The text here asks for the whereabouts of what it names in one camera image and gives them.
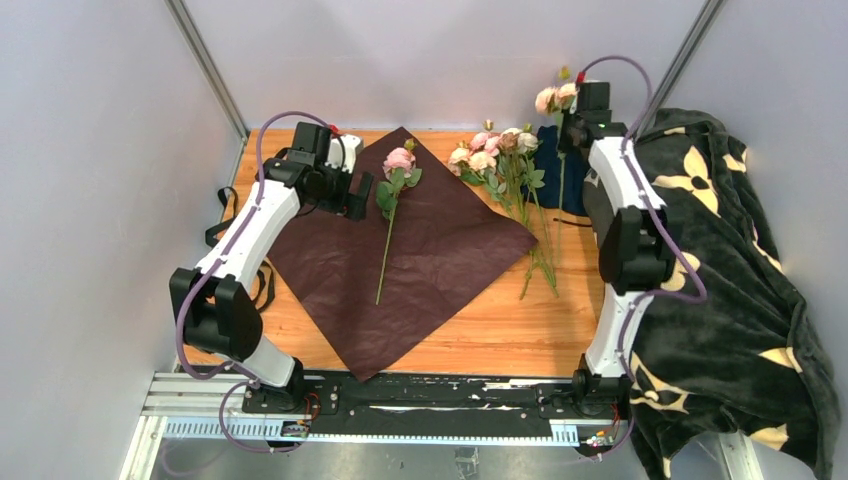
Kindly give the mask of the pink fake flower stem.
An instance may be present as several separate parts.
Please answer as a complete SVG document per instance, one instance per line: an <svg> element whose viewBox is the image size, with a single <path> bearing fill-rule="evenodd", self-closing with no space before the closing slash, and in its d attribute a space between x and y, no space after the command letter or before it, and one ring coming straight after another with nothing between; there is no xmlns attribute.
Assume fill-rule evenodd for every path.
<svg viewBox="0 0 848 480"><path fill-rule="evenodd" d="M577 89L567 67L563 67L559 73L559 85L543 88L536 96L534 106L536 111L548 120L548 125L556 126L561 130L563 117L576 99ZM562 214L562 210L545 209L551 211L555 216Z"/></svg>

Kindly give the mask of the pink fake flower bunch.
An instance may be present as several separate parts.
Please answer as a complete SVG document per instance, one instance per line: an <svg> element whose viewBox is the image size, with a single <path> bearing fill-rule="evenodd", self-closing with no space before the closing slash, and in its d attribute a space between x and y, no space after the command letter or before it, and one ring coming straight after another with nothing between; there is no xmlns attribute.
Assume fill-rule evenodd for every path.
<svg viewBox="0 0 848 480"><path fill-rule="evenodd" d="M537 244L529 251L530 264L520 298L529 291L536 273L543 276L552 295L559 296L553 239L539 199L539 190L545 186L545 172L535 161L540 146L530 125L498 131L493 121L486 120L482 129L459 142L446 160L454 175L470 186L483 188L510 219L537 237Z"/></svg>

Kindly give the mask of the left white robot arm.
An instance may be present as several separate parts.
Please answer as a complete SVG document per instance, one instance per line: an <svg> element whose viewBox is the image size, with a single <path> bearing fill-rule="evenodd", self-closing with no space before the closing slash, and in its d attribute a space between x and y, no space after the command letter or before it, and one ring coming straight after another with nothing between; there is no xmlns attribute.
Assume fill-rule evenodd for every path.
<svg viewBox="0 0 848 480"><path fill-rule="evenodd" d="M223 237L195 267L178 268L169 280L178 353L191 346L222 358L224 368L247 378L253 399L283 413L298 411L313 396L301 361L264 335L250 291L278 235L302 206L364 218L372 175L362 177L357 192L350 190L363 148L359 136L299 123L290 146L259 158L249 197Z"/></svg>

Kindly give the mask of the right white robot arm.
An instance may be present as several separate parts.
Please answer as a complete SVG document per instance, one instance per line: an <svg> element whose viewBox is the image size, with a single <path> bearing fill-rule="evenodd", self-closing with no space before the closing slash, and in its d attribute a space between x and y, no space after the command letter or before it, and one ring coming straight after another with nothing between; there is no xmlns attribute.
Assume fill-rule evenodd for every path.
<svg viewBox="0 0 848 480"><path fill-rule="evenodd" d="M594 339L572 377L571 403L584 417L621 411L630 387L626 361L652 292L671 276L671 248L660 235L677 225L648 186L627 127L612 119L610 85L580 81L566 111L559 149L588 171L582 201L598 247L604 298Z"/></svg>

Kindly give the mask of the single pink fake flower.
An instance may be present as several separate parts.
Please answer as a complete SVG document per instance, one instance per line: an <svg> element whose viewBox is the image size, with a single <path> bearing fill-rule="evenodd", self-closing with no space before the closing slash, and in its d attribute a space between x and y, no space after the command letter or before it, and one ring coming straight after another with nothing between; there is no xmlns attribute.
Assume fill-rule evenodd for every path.
<svg viewBox="0 0 848 480"><path fill-rule="evenodd" d="M422 177L422 170L417 166L417 159L414 154L416 146L417 142L414 139L406 139L402 146L394 148L387 154L382 164L385 179L378 184L375 201L383 217L388 221L388 227L375 295L376 305L379 305L382 299L388 254L400 195L405 190L417 186Z"/></svg>

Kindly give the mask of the maroon wrapping paper sheet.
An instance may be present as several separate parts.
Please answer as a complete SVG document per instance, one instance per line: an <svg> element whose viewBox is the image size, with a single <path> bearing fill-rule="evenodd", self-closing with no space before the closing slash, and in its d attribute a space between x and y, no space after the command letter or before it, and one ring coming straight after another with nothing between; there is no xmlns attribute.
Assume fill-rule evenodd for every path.
<svg viewBox="0 0 848 480"><path fill-rule="evenodd" d="M367 381L478 297L537 243L416 139L423 175L393 219L316 211L290 221L268 258L344 366Z"/></svg>

